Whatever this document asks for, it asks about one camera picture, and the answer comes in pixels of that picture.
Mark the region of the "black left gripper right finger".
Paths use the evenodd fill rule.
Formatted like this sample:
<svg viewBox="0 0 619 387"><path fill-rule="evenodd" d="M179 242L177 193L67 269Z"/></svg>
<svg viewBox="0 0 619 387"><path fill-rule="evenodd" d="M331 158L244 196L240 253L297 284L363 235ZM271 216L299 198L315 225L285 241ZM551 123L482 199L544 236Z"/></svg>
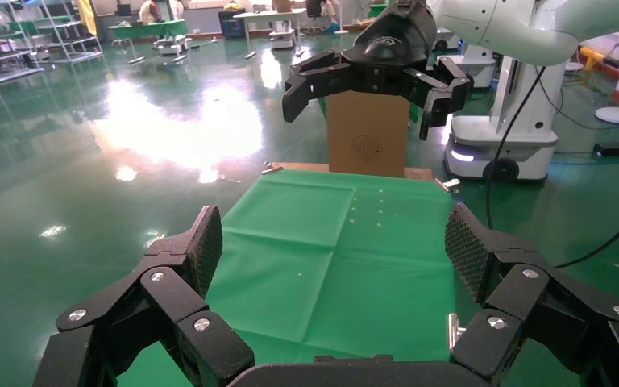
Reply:
<svg viewBox="0 0 619 387"><path fill-rule="evenodd" d="M487 228L461 202L444 248L480 306L464 329L448 329L454 363L498 386L533 340L582 386L619 386L619 298L561 273L532 243Z"/></svg>

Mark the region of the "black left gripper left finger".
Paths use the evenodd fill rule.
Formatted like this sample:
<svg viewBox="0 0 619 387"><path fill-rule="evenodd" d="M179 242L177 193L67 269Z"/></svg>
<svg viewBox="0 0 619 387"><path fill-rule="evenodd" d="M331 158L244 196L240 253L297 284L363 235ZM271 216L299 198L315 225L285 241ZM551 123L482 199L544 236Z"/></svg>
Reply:
<svg viewBox="0 0 619 387"><path fill-rule="evenodd" d="M33 385L115 386L154 343L192 385L229 385L255 358L206 301L222 246L216 206L204 206L187 231L152 243L126 276L58 317Z"/></svg>

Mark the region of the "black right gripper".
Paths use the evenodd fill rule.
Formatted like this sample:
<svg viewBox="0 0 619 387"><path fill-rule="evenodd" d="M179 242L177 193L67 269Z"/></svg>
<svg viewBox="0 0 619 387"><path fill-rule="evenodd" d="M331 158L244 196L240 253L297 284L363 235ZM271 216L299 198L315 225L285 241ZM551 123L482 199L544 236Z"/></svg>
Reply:
<svg viewBox="0 0 619 387"><path fill-rule="evenodd" d="M426 141L431 128L444 127L449 114L464 108L472 89L472 78L448 57L426 69L436 36L425 1L391 1L343 56L323 52L289 67L284 121L292 123L311 100L350 89L402 95L421 109L418 138Z"/></svg>

